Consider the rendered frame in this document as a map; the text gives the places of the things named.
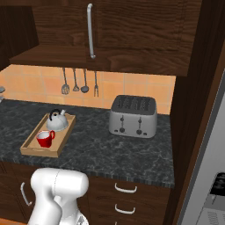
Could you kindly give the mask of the wooden tray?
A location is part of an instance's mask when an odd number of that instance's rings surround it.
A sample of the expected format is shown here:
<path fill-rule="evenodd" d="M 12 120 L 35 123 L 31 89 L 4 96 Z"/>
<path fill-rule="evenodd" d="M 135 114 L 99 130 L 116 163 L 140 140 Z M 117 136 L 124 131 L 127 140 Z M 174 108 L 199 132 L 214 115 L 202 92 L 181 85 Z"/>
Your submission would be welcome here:
<path fill-rule="evenodd" d="M 66 113 L 65 117 L 68 120 L 69 125 L 64 130 L 55 133 L 55 138 L 52 140 L 50 148 L 42 148 L 36 139 L 36 135 L 39 131 L 47 129 L 48 116 L 49 114 L 47 113 L 22 144 L 20 147 L 22 155 L 58 157 L 61 154 L 62 149 L 76 124 L 76 116 Z"/>

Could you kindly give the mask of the red mug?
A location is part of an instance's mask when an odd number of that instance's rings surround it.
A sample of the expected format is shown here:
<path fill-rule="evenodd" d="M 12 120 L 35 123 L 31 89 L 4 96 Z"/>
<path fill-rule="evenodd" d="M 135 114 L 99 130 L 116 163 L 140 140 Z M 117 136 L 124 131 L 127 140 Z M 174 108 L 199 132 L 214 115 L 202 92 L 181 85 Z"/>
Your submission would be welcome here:
<path fill-rule="evenodd" d="M 39 145 L 43 148 L 50 148 L 52 145 L 52 140 L 55 138 L 54 130 L 43 130 L 38 132 L 36 139 Z"/>

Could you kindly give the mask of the dark wood base cabinet door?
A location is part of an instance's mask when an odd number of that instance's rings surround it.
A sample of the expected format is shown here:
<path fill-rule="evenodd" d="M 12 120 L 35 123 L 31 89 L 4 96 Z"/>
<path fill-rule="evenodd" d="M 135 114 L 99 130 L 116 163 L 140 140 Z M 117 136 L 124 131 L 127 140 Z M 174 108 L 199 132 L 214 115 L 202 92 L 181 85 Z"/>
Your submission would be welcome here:
<path fill-rule="evenodd" d="M 35 194 L 30 185 L 30 179 L 36 170 L 35 166 L 0 161 L 1 218 L 28 223 L 35 203 Z M 20 191 L 22 182 L 25 182 L 25 196 L 32 202 L 31 206 L 27 206 L 22 197 Z"/>

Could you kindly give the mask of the silver four-slot toaster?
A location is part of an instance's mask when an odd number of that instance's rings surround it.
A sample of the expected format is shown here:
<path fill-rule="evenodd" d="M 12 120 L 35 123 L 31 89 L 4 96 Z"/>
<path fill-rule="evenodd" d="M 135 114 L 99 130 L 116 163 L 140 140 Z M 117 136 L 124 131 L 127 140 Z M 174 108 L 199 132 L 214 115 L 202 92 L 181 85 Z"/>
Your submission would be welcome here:
<path fill-rule="evenodd" d="M 156 134 L 156 101 L 151 97 L 118 95 L 111 107 L 111 134 L 152 138 Z"/>

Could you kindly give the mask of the hanging metal fork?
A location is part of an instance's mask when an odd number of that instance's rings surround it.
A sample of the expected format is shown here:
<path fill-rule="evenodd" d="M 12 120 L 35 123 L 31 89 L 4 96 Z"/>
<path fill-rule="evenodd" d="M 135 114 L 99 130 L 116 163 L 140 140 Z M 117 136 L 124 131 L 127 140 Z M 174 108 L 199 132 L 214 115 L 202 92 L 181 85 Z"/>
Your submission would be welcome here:
<path fill-rule="evenodd" d="M 97 71 L 94 71 L 95 86 L 94 86 L 94 97 L 98 97 L 98 82 L 97 82 Z"/>

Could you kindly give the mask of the hanging metal ladle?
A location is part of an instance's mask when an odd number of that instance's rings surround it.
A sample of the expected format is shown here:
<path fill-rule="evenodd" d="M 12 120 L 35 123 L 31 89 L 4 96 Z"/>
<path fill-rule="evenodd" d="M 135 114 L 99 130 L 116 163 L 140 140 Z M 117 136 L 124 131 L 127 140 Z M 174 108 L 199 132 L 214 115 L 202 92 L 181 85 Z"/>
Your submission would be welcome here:
<path fill-rule="evenodd" d="M 87 85 L 86 69 L 83 69 L 83 75 L 84 75 L 84 86 L 81 88 L 81 92 L 87 93 L 89 91 L 89 86 Z"/>

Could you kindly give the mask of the hanging slotted metal spatula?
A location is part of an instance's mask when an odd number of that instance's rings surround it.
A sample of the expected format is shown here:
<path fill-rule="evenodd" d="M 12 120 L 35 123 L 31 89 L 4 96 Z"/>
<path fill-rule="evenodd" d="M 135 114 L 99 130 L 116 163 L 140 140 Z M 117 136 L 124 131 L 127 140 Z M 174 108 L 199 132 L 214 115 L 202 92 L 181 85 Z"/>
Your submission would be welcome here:
<path fill-rule="evenodd" d="M 63 72 L 63 77 L 64 77 L 64 85 L 62 86 L 62 94 L 68 95 L 69 94 L 69 85 L 67 84 L 65 69 L 62 69 L 62 72 Z"/>

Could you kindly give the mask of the tall dark wood side panel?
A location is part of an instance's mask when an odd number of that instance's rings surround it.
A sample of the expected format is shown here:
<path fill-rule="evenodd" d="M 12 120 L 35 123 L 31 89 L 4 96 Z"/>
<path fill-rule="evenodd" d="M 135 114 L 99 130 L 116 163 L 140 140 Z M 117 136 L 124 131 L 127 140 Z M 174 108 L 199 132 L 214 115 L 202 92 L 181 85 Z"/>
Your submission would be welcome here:
<path fill-rule="evenodd" d="M 171 104 L 175 187 L 163 225 L 177 225 L 224 68 L 225 0 L 203 0 L 188 76 L 176 78 Z"/>

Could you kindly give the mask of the dark wood drawer front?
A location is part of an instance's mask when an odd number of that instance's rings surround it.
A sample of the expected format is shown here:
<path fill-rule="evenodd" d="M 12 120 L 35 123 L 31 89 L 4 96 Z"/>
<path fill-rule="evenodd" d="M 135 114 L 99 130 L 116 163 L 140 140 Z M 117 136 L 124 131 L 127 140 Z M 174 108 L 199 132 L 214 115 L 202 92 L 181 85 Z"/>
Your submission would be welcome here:
<path fill-rule="evenodd" d="M 135 200 L 140 203 L 149 203 L 151 200 L 166 204 L 170 196 L 170 188 L 164 188 L 155 185 L 145 185 L 140 183 L 134 183 L 129 181 L 123 181 L 111 178 L 101 178 L 95 176 L 89 176 L 90 181 L 90 194 L 94 195 L 106 195 L 115 197 L 118 200 Z M 118 192 L 114 188 L 114 184 L 124 189 L 134 189 L 137 186 L 137 192 L 135 193 L 123 193 Z"/>
<path fill-rule="evenodd" d="M 115 211 L 118 208 L 131 211 L 134 214 L 120 214 Z M 117 200 L 89 200 L 91 225 L 163 225 L 165 205 L 138 204 L 136 202 Z"/>

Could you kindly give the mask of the silver fridge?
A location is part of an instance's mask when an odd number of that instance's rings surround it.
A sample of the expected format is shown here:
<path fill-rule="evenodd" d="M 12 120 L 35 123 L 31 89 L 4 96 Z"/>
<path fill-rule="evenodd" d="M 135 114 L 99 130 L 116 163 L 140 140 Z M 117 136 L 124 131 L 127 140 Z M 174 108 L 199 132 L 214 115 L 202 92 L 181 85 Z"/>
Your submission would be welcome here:
<path fill-rule="evenodd" d="M 225 225 L 225 69 L 177 225 Z"/>

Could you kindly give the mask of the dark wood wall cabinet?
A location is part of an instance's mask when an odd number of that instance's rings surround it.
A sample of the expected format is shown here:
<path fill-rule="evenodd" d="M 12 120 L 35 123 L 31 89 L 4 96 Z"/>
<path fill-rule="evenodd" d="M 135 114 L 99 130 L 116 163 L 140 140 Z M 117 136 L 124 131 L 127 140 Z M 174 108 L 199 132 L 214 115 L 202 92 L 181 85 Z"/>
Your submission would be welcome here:
<path fill-rule="evenodd" d="M 30 6 L 39 45 L 11 58 L 15 64 L 65 66 L 89 70 L 186 76 L 192 46 L 181 49 L 106 49 L 96 41 L 91 9 L 95 59 L 90 57 L 87 5 L 94 0 L 0 0 L 1 6 Z"/>

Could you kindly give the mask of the dark wood wall cabinet door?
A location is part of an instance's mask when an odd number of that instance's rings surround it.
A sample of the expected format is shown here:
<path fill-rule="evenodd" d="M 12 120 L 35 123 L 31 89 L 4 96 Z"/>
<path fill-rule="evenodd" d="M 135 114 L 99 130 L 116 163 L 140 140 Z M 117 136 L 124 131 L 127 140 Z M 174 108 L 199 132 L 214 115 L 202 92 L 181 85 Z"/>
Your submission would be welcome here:
<path fill-rule="evenodd" d="M 176 51 L 193 44 L 202 0 L 94 0 L 96 41 L 106 49 Z"/>
<path fill-rule="evenodd" d="M 0 6 L 0 71 L 11 58 L 39 45 L 30 6 Z"/>

